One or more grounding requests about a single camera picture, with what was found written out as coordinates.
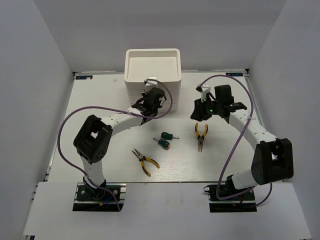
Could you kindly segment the yellow needle-nose pliers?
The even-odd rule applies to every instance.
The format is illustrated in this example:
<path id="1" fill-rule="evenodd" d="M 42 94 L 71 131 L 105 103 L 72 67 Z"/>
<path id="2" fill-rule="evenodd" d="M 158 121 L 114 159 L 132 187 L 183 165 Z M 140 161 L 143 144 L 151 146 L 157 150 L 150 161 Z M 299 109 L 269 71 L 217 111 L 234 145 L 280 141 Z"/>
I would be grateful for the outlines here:
<path id="1" fill-rule="evenodd" d="M 196 134 L 197 141 L 198 141 L 198 152 L 201 153 L 202 150 L 203 150 L 204 139 L 208 134 L 209 126 L 208 126 L 208 124 L 205 124 L 204 133 L 200 134 L 200 132 L 199 132 L 199 124 L 196 123 L 194 130 L 195 130 L 195 134 Z"/>
<path id="2" fill-rule="evenodd" d="M 142 167 L 143 172 L 150 177 L 151 173 L 147 170 L 145 162 L 152 163 L 155 165 L 158 169 L 160 168 L 160 165 L 152 158 L 146 157 L 145 155 L 141 154 L 137 149 L 132 150 L 132 153 L 138 158 L 140 165 Z"/>

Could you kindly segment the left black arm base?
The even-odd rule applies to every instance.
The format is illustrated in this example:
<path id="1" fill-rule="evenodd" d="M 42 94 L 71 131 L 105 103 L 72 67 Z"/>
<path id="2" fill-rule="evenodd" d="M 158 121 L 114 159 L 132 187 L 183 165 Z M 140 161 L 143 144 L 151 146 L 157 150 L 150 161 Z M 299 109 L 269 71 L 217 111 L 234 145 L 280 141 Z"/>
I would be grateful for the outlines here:
<path id="1" fill-rule="evenodd" d="M 95 193 L 91 191 L 84 183 L 78 183 L 73 201 L 73 212 L 119 212 L 121 211 L 126 197 L 125 183 L 110 183 L 106 185 L 119 205 L 115 202 L 113 196 L 102 189 L 96 189 Z"/>

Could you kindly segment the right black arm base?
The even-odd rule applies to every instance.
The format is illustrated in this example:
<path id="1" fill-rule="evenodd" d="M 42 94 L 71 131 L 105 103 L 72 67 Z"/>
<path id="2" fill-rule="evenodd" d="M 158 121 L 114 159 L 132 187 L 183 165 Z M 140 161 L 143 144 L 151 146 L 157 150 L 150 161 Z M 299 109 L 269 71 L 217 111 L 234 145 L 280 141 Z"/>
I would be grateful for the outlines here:
<path id="1" fill-rule="evenodd" d="M 203 192 L 208 195 L 210 213 L 257 212 L 256 199 L 253 190 L 227 200 L 219 200 L 216 196 L 216 190 L 216 184 L 210 184 L 203 188 Z"/>

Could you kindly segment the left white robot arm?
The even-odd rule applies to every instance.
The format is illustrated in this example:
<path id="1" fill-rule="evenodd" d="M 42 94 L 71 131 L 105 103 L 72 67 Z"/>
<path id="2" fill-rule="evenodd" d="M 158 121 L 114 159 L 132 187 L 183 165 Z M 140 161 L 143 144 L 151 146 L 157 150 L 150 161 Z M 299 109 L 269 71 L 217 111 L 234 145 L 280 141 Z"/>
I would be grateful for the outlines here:
<path id="1" fill-rule="evenodd" d="M 83 162 L 87 176 L 84 184 L 88 193 L 99 200 L 105 196 L 106 180 L 103 175 L 102 159 L 106 155 L 111 138 L 129 128 L 141 126 L 157 116 L 158 109 L 166 100 L 165 92 L 157 87 L 142 93 L 140 98 L 125 113 L 117 113 L 106 118 L 90 115 L 85 120 L 73 145 Z"/>

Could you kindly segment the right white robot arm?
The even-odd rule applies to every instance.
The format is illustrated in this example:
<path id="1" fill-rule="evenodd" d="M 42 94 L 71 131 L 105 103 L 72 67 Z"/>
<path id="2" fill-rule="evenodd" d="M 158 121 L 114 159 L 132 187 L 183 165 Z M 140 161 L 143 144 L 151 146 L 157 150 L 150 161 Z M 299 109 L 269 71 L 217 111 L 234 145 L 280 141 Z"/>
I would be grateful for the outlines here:
<path id="1" fill-rule="evenodd" d="M 294 175 L 293 147 L 287 138 L 278 138 L 255 120 L 242 102 L 235 102 L 230 85 L 196 88 L 201 97 L 194 101 L 190 118 L 198 122 L 217 115 L 237 129 L 254 150 L 251 167 L 227 177 L 220 195 L 233 200 L 257 185 L 291 179 Z"/>

